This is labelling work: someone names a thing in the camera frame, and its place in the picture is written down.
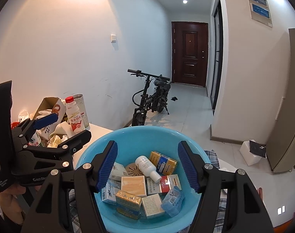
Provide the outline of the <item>person left hand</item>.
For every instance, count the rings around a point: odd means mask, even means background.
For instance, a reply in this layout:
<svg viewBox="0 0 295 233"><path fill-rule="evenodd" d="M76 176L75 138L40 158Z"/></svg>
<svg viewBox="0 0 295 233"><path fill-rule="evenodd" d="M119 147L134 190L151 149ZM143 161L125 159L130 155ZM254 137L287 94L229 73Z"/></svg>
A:
<svg viewBox="0 0 295 233"><path fill-rule="evenodd" d="M16 196L22 195L25 192L26 188L18 183L14 183L5 191L0 192L0 207L3 214L18 225L23 224L24 218L22 215L23 210L16 200Z"/></svg>

